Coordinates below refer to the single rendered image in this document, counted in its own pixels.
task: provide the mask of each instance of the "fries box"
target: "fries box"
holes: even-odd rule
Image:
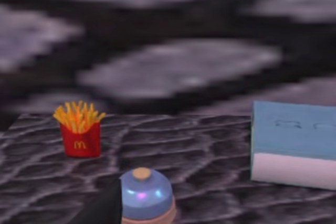
[[[336,107],[255,102],[251,179],[336,189]]]
[[[100,123],[94,123],[84,133],[74,133],[60,124],[65,153],[69,157],[100,156]]]

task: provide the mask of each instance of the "blue dome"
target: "blue dome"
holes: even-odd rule
[[[123,217],[148,220],[167,212],[173,203],[169,180],[148,168],[128,171],[121,177]]]

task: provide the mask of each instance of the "blurry background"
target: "blurry background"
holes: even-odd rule
[[[335,105],[335,17],[336,0],[0,0],[0,124],[79,99],[111,113]]]

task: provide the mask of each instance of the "table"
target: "table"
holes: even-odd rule
[[[333,191],[249,181],[249,128],[244,116],[108,115],[101,157],[77,159],[51,115],[22,115],[0,139],[0,223],[66,224],[138,166],[171,180],[176,224],[335,223]]]

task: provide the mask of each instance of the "blue lid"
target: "blue lid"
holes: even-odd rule
[[[123,217],[134,220],[156,218],[173,203],[169,180],[153,169],[137,168],[121,177]]]
[[[255,102],[252,152],[336,159],[336,107]]]

